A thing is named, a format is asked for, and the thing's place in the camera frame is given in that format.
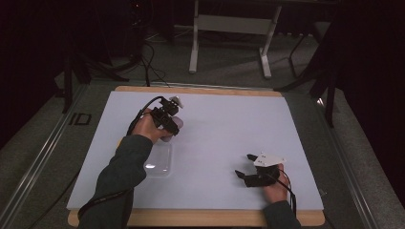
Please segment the wooden board edge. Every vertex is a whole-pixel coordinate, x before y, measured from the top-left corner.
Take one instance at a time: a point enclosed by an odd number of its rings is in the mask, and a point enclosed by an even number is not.
[[[68,215],[68,223],[78,226],[77,210]],[[302,226],[320,226],[325,223],[321,210],[298,211]],[[249,226],[266,227],[261,210],[159,210],[134,209],[129,226]]]
[[[217,95],[246,95],[246,96],[275,96],[282,95],[274,91],[239,90],[239,89],[203,89],[203,88],[163,88],[163,87],[135,87],[118,86],[116,92],[144,92],[168,94],[217,94]]]

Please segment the table leg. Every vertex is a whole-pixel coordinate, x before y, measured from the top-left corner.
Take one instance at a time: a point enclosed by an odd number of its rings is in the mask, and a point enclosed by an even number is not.
[[[281,7],[279,6],[279,7],[277,7],[276,12],[274,13],[271,23],[268,27],[265,46],[259,49],[260,58],[262,61],[263,74],[264,74],[264,77],[267,79],[271,78],[271,72],[270,72],[270,67],[268,64],[267,52],[268,52],[268,47],[270,46],[271,38],[273,37],[274,31],[276,29],[280,11],[281,11]]]
[[[199,57],[199,0],[194,1],[194,26],[193,26],[193,47],[191,48],[189,73],[197,72],[197,61]]]

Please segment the white paper tag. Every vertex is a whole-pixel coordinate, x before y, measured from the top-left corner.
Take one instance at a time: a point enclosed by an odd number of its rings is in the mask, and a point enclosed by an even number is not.
[[[259,166],[259,167],[268,167],[268,166],[285,163],[285,162],[286,162],[286,160],[282,157],[264,154],[263,152],[261,152],[257,156],[256,160],[253,162],[253,164],[255,166]]]

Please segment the white board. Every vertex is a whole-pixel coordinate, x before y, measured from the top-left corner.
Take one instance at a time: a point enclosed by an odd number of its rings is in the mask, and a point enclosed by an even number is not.
[[[79,209],[94,194],[101,170],[114,155],[129,123],[152,98],[178,95],[183,122],[172,147],[167,176],[148,176],[135,189],[134,208],[262,209],[261,188],[246,188],[235,170],[255,173],[247,154],[284,157],[298,210],[323,204],[283,97],[112,92],[67,208]]]

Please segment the white stand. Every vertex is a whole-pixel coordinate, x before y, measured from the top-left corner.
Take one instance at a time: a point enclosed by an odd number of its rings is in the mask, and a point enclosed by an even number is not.
[[[277,7],[271,20],[242,17],[226,17],[199,14],[199,0],[194,5],[194,26],[193,26],[193,47],[191,49],[190,73],[197,72],[197,61],[199,55],[199,30],[201,31],[228,31],[243,32],[251,34],[266,35],[266,43],[260,49],[263,73],[265,78],[271,78],[268,65],[267,52],[277,25],[278,17],[282,7]]]

